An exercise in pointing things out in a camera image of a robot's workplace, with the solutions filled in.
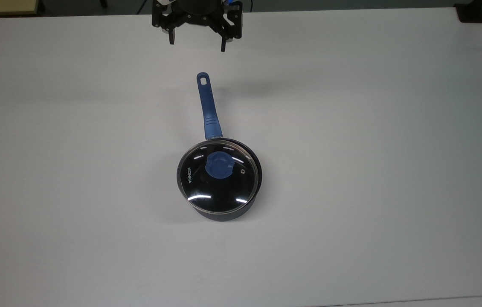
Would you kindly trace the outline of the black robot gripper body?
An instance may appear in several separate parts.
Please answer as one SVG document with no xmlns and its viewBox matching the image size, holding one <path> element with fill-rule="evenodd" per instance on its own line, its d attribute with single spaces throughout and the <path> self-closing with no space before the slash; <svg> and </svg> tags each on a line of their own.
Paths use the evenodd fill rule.
<svg viewBox="0 0 482 307">
<path fill-rule="evenodd" d="M 208 27 L 220 37 L 241 39 L 243 2 L 240 0 L 154 0 L 152 25 L 168 34 L 169 27 L 189 24 Z"/>
</svg>

